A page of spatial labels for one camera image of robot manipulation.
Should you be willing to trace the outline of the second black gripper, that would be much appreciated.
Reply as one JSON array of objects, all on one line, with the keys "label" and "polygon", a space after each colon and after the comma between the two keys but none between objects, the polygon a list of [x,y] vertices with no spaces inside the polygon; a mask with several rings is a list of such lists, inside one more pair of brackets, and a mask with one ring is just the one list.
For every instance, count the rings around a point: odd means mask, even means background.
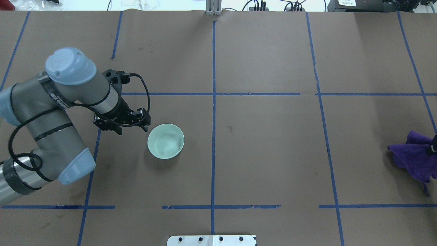
[{"label": "second black gripper", "polygon": [[136,111],[129,108],[124,99],[119,99],[114,109],[108,113],[103,113],[103,119],[99,115],[94,115],[94,125],[102,131],[112,131],[122,135],[122,125],[140,127],[144,132],[148,132],[151,124],[151,116],[145,108]]}]

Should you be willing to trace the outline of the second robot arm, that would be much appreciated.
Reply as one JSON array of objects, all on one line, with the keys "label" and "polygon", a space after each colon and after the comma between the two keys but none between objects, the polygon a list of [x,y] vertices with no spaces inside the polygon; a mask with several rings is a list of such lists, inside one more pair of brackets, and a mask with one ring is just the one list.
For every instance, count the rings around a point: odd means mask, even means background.
[{"label": "second robot arm", "polygon": [[294,203],[333,207],[338,200],[332,169],[332,137],[350,146],[358,137],[376,136],[358,149],[358,158],[376,157],[377,167],[418,195],[420,185],[386,158],[388,144],[411,129],[430,133],[424,101],[410,94],[320,95],[305,93],[152,93],[152,128],[164,123],[184,134],[182,151],[170,159],[152,155],[151,130],[127,127],[122,135],[98,129],[83,107],[57,109],[34,120],[48,135],[34,141],[30,126],[13,140],[15,153],[42,150],[44,140],[76,129],[84,144],[61,139],[49,154],[89,148],[96,168],[62,185],[57,174],[45,174],[42,185],[19,195],[6,209],[94,209],[124,207],[163,209],[279,209]]}]

